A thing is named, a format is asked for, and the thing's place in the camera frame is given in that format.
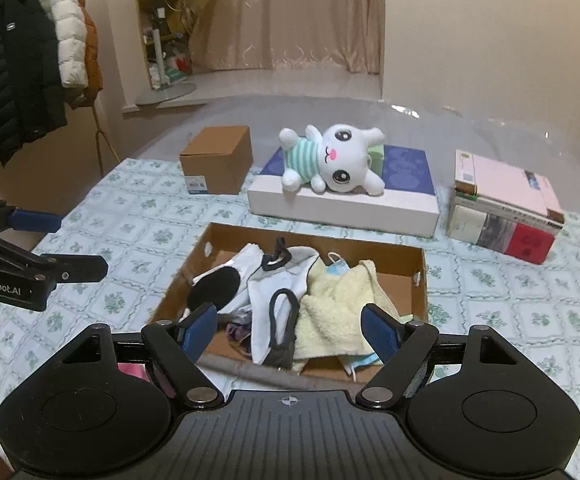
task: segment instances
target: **brown cardboard box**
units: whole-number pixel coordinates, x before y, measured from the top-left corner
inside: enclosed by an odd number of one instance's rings
[[[252,166],[249,128],[204,128],[179,158],[190,194],[238,194]]]
[[[257,244],[264,252],[269,253],[273,250],[275,240],[279,236],[285,237],[288,247],[315,248],[324,261],[327,261],[329,251],[340,254],[350,267],[357,265],[359,260],[373,260],[379,285],[390,297],[399,314],[401,316],[413,314],[417,319],[427,321],[425,256],[423,250],[419,248],[214,223],[208,225],[183,263],[183,267],[175,275],[167,293],[157,307],[153,321],[180,319],[185,310],[192,279],[195,276],[227,262],[247,243]],[[223,330],[217,332],[206,349],[206,353],[230,358],[243,364],[249,363],[250,366],[256,367],[230,346]],[[378,368],[368,366],[361,369],[356,374],[357,381],[364,383],[370,380]],[[349,380],[336,357],[311,359],[302,375],[337,381]]]

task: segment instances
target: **stuffed bunny toy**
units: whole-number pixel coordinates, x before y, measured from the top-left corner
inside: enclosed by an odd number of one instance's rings
[[[341,193],[361,186],[369,195],[383,193],[385,183],[369,168],[368,148],[385,140],[378,128],[360,130],[348,124],[330,126],[321,136],[309,124],[305,137],[289,128],[279,133],[285,171],[281,178],[284,190],[297,191],[310,183],[316,193],[326,186]]]

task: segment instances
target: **cardboard box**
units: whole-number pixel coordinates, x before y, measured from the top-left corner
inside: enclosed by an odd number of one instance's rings
[[[427,321],[425,256],[423,250],[419,248],[214,223],[208,225],[195,248],[175,275],[167,293],[157,307],[153,320],[178,320],[185,310],[187,295],[195,276],[227,262],[247,243],[257,244],[264,252],[269,253],[279,236],[285,237],[288,247],[310,246],[315,248],[324,261],[328,261],[327,253],[329,251],[343,256],[350,267],[357,265],[359,260],[373,260],[379,285],[390,297],[399,314],[401,316],[413,314],[417,319]],[[260,368],[230,346],[224,330],[217,332],[206,353]],[[377,366],[368,366],[361,369],[357,372],[357,380],[361,383],[368,381],[374,376],[378,368]],[[336,357],[311,359],[302,375],[349,381]]]
[[[369,196],[318,194],[309,186],[295,193],[284,191],[283,152],[279,149],[247,190],[250,210],[292,220],[432,237],[439,208],[425,152],[397,146],[384,146],[383,151],[385,191],[381,196]]]
[[[541,264],[565,216],[550,181],[457,150],[448,236]]]
[[[190,194],[238,194],[252,166],[249,128],[204,128],[179,158]]]

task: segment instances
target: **pink cloth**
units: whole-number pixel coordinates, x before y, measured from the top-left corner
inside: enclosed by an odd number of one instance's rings
[[[140,365],[137,363],[119,363],[117,366],[119,370],[125,374],[138,377],[144,381],[147,381],[148,383],[150,382],[148,374],[145,371],[145,365]]]

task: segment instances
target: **face mask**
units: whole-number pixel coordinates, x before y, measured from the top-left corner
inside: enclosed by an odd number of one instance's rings
[[[370,355],[340,355],[339,362],[343,365],[343,369],[349,376],[352,376],[353,381],[356,383],[356,368],[361,366],[367,366],[375,364],[379,361],[379,356],[377,354]]]
[[[340,254],[337,253],[327,253],[327,257],[330,259],[332,263],[327,266],[327,273],[333,274],[335,276],[342,276],[350,267],[347,265],[347,262],[341,257]]]

